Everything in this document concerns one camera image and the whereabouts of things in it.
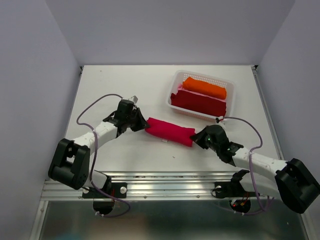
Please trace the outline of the crimson red t shirt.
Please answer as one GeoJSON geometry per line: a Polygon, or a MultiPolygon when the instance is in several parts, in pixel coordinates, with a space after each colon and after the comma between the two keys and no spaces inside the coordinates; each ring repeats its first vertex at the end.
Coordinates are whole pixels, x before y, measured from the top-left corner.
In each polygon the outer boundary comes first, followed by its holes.
{"type": "Polygon", "coordinates": [[[149,127],[145,131],[148,134],[189,148],[192,147],[193,141],[191,140],[191,136],[196,133],[194,128],[182,127],[152,117],[147,120],[147,123],[149,127]]]}

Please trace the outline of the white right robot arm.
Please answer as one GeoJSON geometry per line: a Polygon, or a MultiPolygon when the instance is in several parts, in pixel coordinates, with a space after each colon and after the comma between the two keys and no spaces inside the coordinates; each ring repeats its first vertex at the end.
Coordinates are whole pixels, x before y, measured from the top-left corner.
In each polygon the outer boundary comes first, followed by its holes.
{"type": "Polygon", "coordinates": [[[202,149],[240,170],[230,181],[216,181],[211,194],[217,199],[240,199],[260,195],[281,199],[293,212],[302,214],[320,195],[320,185],[299,159],[290,161],[250,152],[228,139],[220,125],[208,125],[190,139],[202,149]]]}

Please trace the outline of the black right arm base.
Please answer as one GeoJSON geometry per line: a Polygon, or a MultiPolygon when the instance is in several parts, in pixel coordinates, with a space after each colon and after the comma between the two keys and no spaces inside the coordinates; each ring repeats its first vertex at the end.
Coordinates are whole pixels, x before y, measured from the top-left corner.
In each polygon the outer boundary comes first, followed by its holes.
{"type": "Polygon", "coordinates": [[[255,197],[256,194],[253,190],[245,190],[240,183],[244,177],[249,176],[248,173],[248,170],[242,169],[234,173],[230,181],[214,182],[211,195],[217,199],[255,197]]]}

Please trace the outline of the white plastic basket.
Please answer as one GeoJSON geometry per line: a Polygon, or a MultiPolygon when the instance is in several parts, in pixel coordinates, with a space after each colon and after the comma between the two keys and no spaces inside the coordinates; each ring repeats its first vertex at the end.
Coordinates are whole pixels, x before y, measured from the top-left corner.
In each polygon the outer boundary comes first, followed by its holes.
{"type": "Polygon", "coordinates": [[[214,122],[233,116],[235,84],[224,79],[185,70],[173,77],[166,104],[176,112],[214,122]]]}

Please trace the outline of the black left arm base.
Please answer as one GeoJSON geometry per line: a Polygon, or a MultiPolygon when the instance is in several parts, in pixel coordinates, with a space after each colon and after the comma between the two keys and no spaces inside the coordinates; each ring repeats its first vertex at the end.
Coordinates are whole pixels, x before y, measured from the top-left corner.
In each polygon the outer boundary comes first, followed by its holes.
{"type": "MultiPolygon", "coordinates": [[[[126,182],[113,181],[111,176],[96,170],[93,171],[92,179],[94,184],[104,193],[118,199],[127,197],[128,184],[126,182]]],[[[82,198],[102,199],[107,198],[107,196],[96,190],[88,178],[82,188],[82,198]]]]}

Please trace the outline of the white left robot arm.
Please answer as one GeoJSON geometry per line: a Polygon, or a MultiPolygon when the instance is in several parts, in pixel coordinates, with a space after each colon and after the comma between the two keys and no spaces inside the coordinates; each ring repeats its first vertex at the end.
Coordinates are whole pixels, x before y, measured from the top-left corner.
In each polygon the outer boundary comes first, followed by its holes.
{"type": "Polygon", "coordinates": [[[90,187],[90,157],[100,147],[109,141],[118,138],[131,129],[133,132],[144,130],[149,124],[143,117],[136,103],[134,95],[129,99],[122,99],[117,110],[91,131],[74,138],[63,138],[57,144],[48,176],[68,187],[78,190],[90,187]]]}

